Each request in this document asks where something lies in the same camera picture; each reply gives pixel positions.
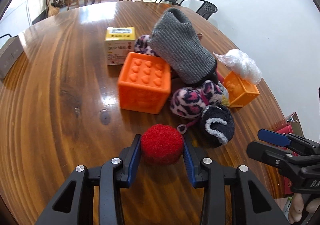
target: gray knit sock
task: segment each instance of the gray knit sock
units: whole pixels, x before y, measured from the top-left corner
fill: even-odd
[[[166,9],[151,31],[150,47],[190,85],[206,80],[216,84],[217,60],[205,49],[188,17],[176,8]]]

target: wood grain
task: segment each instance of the wood grain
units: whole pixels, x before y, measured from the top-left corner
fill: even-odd
[[[79,164],[102,165],[130,146],[134,134],[162,123],[176,127],[181,119],[168,104],[151,115],[119,109],[116,82],[121,65],[107,66],[107,27],[150,33],[167,4],[118,2],[94,4],[49,17],[20,34],[25,52],[0,86],[0,194],[20,225],[35,223],[60,185]],[[223,54],[236,46],[213,25],[188,8],[202,44]],[[219,72],[229,70],[222,64]],[[260,96],[232,109],[236,132],[231,142],[210,148],[196,128],[191,135],[219,163],[246,164],[274,198],[284,192],[277,171],[248,159],[246,147],[260,128],[272,129],[283,114],[262,80]],[[230,223],[230,195],[226,190]],[[139,166],[130,189],[122,190],[127,225],[199,224],[203,189],[188,182],[183,159],[173,165]],[[94,215],[97,222],[97,208]]]

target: broom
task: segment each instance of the broom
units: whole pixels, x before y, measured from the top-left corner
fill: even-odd
[[[59,13],[59,8],[53,7],[50,3],[50,0],[48,0],[47,11],[48,11],[48,17],[51,17]]]

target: white plastic bag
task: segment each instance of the white plastic bag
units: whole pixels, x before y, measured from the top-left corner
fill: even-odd
[[[224,65],[231,68],[242,79],[257,85],[261,81],[261,71],[256,66],[256,62],[239,49],[231,49],[225,55],[214,53],[216,58]]]

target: finger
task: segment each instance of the finger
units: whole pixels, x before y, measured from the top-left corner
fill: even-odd
[[[294,219],[292,218],[291,211],[289,211],[288,220],[289,220],[290,224],[294,224]]]
[[[295,211],[291,212],[291,216],[295,222],[298,222],[302,218],[302,213],[296,213]]]
[[[307,205],[306,210],[308,213],[315,213],[319,205],[320,205],[320,198],[314,199]]]
[[[292,198],[292,206],[294,207],[294,210],[296,213],[302,213],[304,203],[302,199],[302,194],[301,193],[295,193],[293,198]]]

